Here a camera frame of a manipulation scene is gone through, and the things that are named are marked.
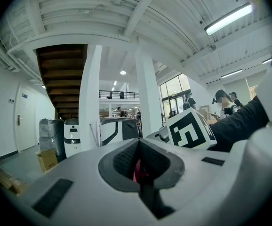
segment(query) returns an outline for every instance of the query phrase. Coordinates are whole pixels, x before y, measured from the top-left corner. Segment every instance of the ceiling light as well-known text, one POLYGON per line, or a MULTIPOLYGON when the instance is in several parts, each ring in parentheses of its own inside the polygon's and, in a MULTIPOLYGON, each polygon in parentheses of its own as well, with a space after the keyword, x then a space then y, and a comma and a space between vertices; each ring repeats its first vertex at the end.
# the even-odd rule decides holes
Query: ceiling light
POLYGON ((253 11, 253 7, 250 3, 245 3, 244 5, 232 10, 230 13, 225 14, 220 17, 207 27, 205 27, 205 31, 208 35, 212 35, 225 26, 231 24, 232 22, 244 17, 245 15, 251 13, 253 11))
POLYGON ((228 77, 228 76, 230 76, 230 75, 233 75, 233 74, 236 74, 236 73, 242 72, 242 71, 243 71, 243 69, 240 69, 240 70, 234 71, 234 72, 232 72, 232 73, 229 73, 229 74, 223 75, 223 76, 221 76, 221 79, 222 79, 222 78, 226 78, 226 77, 228 77))
POLYGON ((269 59, 263 61, 262 64, 265 64, 265 63, 268 63, 268 62, 271 62, 271 61, 272 61, 272 58, 269 58, 269 59))
POLYGON ((120 72, 120 74, 122 74, 122 75, 125 75, 127 72, 125 72, 125 70, 122 70, 121 72, 120 72))

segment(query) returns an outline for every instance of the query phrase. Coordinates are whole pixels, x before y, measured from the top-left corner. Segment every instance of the floor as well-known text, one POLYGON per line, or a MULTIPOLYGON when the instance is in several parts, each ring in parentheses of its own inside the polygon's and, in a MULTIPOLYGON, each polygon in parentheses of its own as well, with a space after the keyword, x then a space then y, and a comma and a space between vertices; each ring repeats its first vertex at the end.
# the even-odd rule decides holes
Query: floor
POLYGON ((27 184, 31 184, 43 175, 36 152, 40 146, 36 145, 21 153, 12 155, 0 161, 0 167, 11 177, 18 178, 27 184))

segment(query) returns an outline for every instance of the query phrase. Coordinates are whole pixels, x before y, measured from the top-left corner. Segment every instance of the door handle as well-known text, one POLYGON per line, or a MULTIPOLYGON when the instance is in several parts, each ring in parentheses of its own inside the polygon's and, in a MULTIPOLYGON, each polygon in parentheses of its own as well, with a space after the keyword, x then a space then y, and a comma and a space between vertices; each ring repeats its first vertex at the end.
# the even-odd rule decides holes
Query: door handle
POLYGON ((20 115, 18 115, 18 118, 17 118, 17 123, 18 123, 18 126, 20 126, 20 120, 22 120, 23 118, 20 118, 20 115))

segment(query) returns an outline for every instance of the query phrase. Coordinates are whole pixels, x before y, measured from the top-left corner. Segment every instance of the person's hand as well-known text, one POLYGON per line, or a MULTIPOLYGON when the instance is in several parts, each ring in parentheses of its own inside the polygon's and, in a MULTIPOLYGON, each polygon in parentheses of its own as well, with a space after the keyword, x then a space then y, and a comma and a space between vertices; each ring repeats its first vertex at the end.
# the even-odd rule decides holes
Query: person's hand
POLYGON ((220 119, 220 117, 215 113, 209 113, 211 114, 217 121, 220 119))

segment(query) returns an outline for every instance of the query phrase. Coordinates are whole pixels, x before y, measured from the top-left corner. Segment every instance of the wooden staircase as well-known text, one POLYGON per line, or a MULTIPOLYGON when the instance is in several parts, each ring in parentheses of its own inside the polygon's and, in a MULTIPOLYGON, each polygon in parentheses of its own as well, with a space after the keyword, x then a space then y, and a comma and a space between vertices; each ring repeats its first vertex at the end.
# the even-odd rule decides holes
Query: wooden staircase
POLYGON ((37 57, 43 84, 56 109, 55 118, 78 118, 87 45, 63 44, 39 48, 37 57))

